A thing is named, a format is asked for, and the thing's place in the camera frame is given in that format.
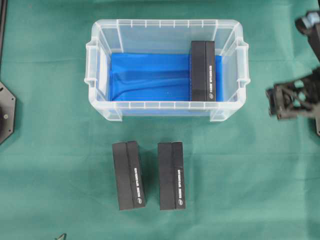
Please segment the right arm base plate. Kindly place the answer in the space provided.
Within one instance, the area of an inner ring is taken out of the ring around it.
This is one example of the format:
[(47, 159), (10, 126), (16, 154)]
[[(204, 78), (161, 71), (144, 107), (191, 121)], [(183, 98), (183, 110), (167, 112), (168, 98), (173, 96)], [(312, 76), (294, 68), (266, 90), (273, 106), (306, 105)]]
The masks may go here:
[(319, 118), (312, 119), (311, 127), (314, 133), (319, 137), (320, 136), (320, 119)]

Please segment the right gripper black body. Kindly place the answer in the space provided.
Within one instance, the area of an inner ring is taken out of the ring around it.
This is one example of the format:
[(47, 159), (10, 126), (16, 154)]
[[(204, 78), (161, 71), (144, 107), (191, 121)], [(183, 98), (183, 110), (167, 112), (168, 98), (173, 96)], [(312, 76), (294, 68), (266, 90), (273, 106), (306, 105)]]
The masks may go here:
[(276, 83), (265, 91), (269, 101), (269, 115), (278, 120), (298, 116), (320, 117), (320, 72), (297, 80)]

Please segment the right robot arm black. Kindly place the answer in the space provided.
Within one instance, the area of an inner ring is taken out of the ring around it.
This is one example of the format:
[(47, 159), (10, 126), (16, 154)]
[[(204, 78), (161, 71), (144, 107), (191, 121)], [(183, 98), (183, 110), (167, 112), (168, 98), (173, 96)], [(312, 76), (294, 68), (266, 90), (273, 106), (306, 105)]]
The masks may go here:
[[(315, 56), (320, 57), (320, 24), (295, 21), (297, 30), (307, 37)], [(302, 78), (276, 83), (265, 91), (269, 101), (269, 115), (277, 119), (290, 119), (298, 115), (317, 118), (320, 116), (320, 68)]]

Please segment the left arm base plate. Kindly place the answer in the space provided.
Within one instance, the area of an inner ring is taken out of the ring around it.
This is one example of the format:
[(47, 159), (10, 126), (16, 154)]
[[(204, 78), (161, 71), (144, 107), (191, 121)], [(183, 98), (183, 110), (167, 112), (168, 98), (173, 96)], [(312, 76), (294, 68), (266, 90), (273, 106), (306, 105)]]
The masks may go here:
[(2, 144), (15, 129), (16, 97), (0, 83), (0, 143)]

